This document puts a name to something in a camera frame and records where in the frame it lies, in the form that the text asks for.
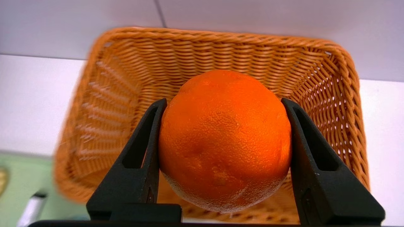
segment white wall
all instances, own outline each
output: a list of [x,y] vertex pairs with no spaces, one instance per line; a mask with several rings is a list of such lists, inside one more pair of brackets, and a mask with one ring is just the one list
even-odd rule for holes
[[370,189],[386,211],[383,225],[404,224],[404,83],[361,80]]
[[119,26],[161,27],[152,0],[0,0],[0,54],[86,59]]
[[403,0],[0,0],[0,54],[86,59],[105,30],[165,22],[330,39],[351,53],[361,79],[404,81],[402,12]]

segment white table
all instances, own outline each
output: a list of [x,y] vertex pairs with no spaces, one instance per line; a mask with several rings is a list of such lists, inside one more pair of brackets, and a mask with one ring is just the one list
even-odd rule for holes
[[[0,55],[0,151],[53,155],[84,63]],[[404,83],[360,83],[372,194],[404,225]]]

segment orange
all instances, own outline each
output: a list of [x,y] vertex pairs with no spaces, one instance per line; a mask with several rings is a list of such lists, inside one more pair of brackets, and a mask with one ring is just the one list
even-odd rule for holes
[[187,81],[167,106],[160,169],[186,201],[235,212],[280,187],[290,166],[290,137],[274,93],[250,76],[210,71]]

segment green surface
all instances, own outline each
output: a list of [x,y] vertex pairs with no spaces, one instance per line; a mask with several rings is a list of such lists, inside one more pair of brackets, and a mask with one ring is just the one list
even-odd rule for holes
[[0,166],[8,171],[8,185],[0,195],[1,227],[15,227],[29,198],[40,189],[48,193],[40,220],[88,217],[84,205],[57,193],[52,160],[0,153]]

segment orange wicker basket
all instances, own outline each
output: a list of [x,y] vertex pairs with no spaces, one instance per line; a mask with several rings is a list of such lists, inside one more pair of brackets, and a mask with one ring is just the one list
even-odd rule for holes
[[[85,203],[145,110],[170,101],[191,77],[231,69],[302,106],[346,165],[369,188],[359,79],[350,55],[320,39],[127,27],[94,44],[56,153],[55,180]],[[233,214],[180,199],[160,178],[159,202],[185,217],[248,223],[298,223],[290,175],[272,197]]]

